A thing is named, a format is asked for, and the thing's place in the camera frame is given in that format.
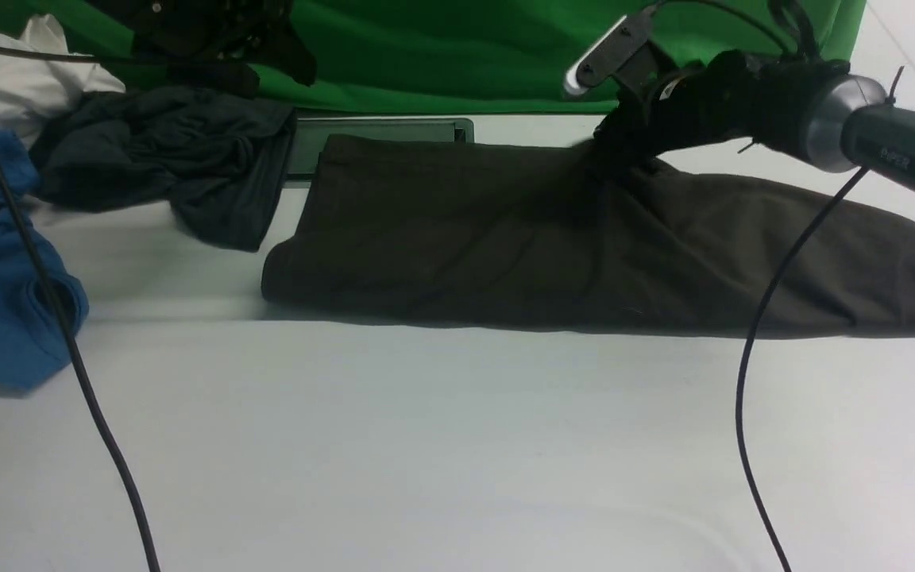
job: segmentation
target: robotic arm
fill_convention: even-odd
[[[620,105],[596,130],[608,160],[752,137],[821,170],[867,167],[915,191],[915,112],[894,107],[878,81],[851,75],[847,61],[736,50],[679,68],[651,40],[662,4],[621,18],[564,77],[571,97],[620,84]]]
[[[316,59],[291,27],[294,0],[84,1],[131,29],[135,52],[243,59],[275,68],[303,86],[316,80]]]

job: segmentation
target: black cable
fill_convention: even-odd
[[[814,25],[799,0],[769,0],[769,12],[776,25],[796,41],[799,57],[810,61],[821,59],[821,51],[814,37]]]
[[[241,58],[171,58],[171,57],[137,57],[130,58],[124,56],[77,56],[72,54],[46,54],[43,52],[29,52],[26,50],[17,50],[17,48],[3,48],[0,46],[0,56],[10,56],[25,60],[39,61],[57,61],[67,63],[98,63],[98,64],[122,64],[122,65],[215,65],[215,64],[239,64],[249,63]]]
[[[139,533],[141,533],[143,553],[146,556],[148,570],[149,572],[160,572],[157,553],[155,547],[153,547],[153,536],[150,535],[150,524],[146,519],[146,511],[143,510],[143,502],[137,491],[137,483],[133,480],[129,466],[122,456],[122,450],[119,449],[119,445],[115,442],[112,430],[108,427],[108,421],[105,421],[104,413],[101,412],[101,405],[98,405],[98,398],[94,395],[91,379],[87,376],[87,367],[83,365],[83,356],[80,355],[79,347],[76,345],[76,337],[73,336],[72,325],[69,323],[68,315],[66,315],[61,300],[59,300],[59,294],[55,290],[55,285],[48,275],[48,271],[44,268],[44,262],[41,260],[40,254],[37,253],[37,247],[30,237],[30,232],[26,228],[25,222],[23,222],[23,214],[19,207],[16,206],[14,194],[10,189],[10,182],[6,180],[1,164],[0,191],[2,191],[2,198],[5,200],[8,211],[10,211],[10,217],[14,221],[16,231],[21,236],[23,247],[25,247],[26,253],[30,257],[30,263],[33,264],[33,270],[37,273],[41,291],[43,291],[44,297],[47,298],[48,305],[52,307],[52,312],[59,323],[59,328],[62,330],[66,348],[69,350],[69,356],[72,359],[73,370],[76,372],[76,380],[79,381],[80,390],[83,391],[83,398],[87,400],[87,408],[91,410],[91,418],[94,419],[94,425],[98,428],[98,433],[101,435],[106,449],[108,449],[112,460],[115,462],[115,468],[119,471],[119,477],[122,479],[122,484],[125,486],[126,493],[129,496],[133,514],[137,517],[137,527],[139,528]]]
[[[721,0],[658,0],[656,6],[662,7],[665,4],[676,3],[704,4],[705,6],[711,6],[712,8],[718,8],[718,10],[726,12],[726,14],[732,14],[733,16],[740,18],[741,21],[746,22],[748,25],[752,25],[753,28],[758,29],[758,31],[763,33],[767,39],[772,40],[772,42],[776,44],[780,50],[782,50],[784,55],[789,55],[792,53],[792,50],[790,50],[788,44],[786,44],[786,41],[783,40],[783,37],[779,36],[773,29],[765,25],[765,23],[758,21],[758,19],[751,16],[750,14],[747,14],[747,12],[738,10],[738,8],[734,8],[733,6],[730,6]]]
[[[758,328],[760,323],[762,323],[762,318],[765,318],[765,312],[769,307],[769,302],[772,300],[772,294],[774,294],[774,291],[778,288],[778,284],[782,282],[782,278],[786,274],[786,269],[789,268],[789,265],[797,256],[800,249],[803,249],[803,245],[807,243],[807,240],[810,239],[810,236],[813,235],[814,231],[817,231],[817,228],[821,226],[821,223],[824,223],[824,219],[832,213],[832,210],[834,210],[839,203],[842,203],[842,200],[846,198],[846,195],[849,195],[849,192],[853,191],[853,187],[860,182],[860,179],[862,179],[868,171],[867,168],[860,169],[845,185],[843,185],[842,189],[836,193],[834,198],[828,201],[828,205],[825,205],[824,209],[821,209],[820,213],[817,213],[817,216],[810,221],[810,224],[807,225],[803,234],[796,239],[796,242],[793,243],[791,249],[789,249],[788,253],[783,257],[782,263],[778,264],[778,270],[774,273],[774,276],[772,276],[772,280],[770,280],[769,286],[767,286],[765,294],[762,296],[762,301],[758,304],[755,318],[751,322],[751,330],[747,332],[747,343],[745,343],[743,347],[743,356],[740,358],[740,371],[737,374],[736,380],[736,442],[737,446],[740,448],[740,462],[743,463],[743,474],[744,477],[747,478],[748,488],[751,488],[751,496],[755,498],[755,504],[758,506],[758,514],[762,517],[762,523],[765,524],[765,530],[769,533],[769,539],[772,539],[772,546],[778,556],[778,562],[782,564],[782,569],[785,572],[791,572],[789,560],[786,558],[786,553],[782,549],[782,544],[778,541],[776,532],[774,532],[774,526],[772,526],[772,520],[769,519],[769,513],[767,513],[767,510],[765,509],[762,495],[758,492],[755,474],[751,471],[751,460],[747,456],[747,442],[744,441],[743,437],[743,390],[747,387],[747,367],[749,366],[749,363],[751,363],[751,351],[755,348]]]

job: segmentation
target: green screen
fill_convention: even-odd
[[[724,0],[770,22],[766,0]],[[293,22],[319,61],[319,81],[301,87],[261,69],[265,97],[301,107],[361,113],[604,112],[615,88],[585,102],[562,98],[564,70],[642,0],[297,0]],[[847,58],[867,0],[803,0],[827,57]],[[16,33],[30,14],[51,12],[70,48],[128,53],[131,33],[83,0],[0,0],[0,30]],[[729,14],[670,4],[656,40],[680,62],[708,61],[728,48],[777,48]],[[131,86],[163,80],[156,69],[118,66]]]

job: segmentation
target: black cloth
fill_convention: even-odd
[[[200,87],[92,94],[30,149],[40,199],[111,211],[167,199],[197,238],[257,251],[288,174],[295,110]]]
[[[828,198],[572,149],[328,141],[273,303],[401,323],[742,336]],[[915,334],[915,223],[842,203],[792,265],[772,337]]]

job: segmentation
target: white table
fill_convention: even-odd
[[[899,48],[867,15],[854,63]],[[915,108],[915,75],[901,102]],[[567,145],[591,117],[476,118],[477,140]],[[834,192],[741,144],[675,166]],[[876,177],[853,198],[915,218]],[[80,334],[167,572],[772,571],[737,459],[741,343],[264,319],[264,252],[182,235],[167,207],[40,211],[91,297]],[[915,340],[759,342],[755,473],[795,570],[915,570]],[[144,570],[71,373],[0,396],[0,572]]]

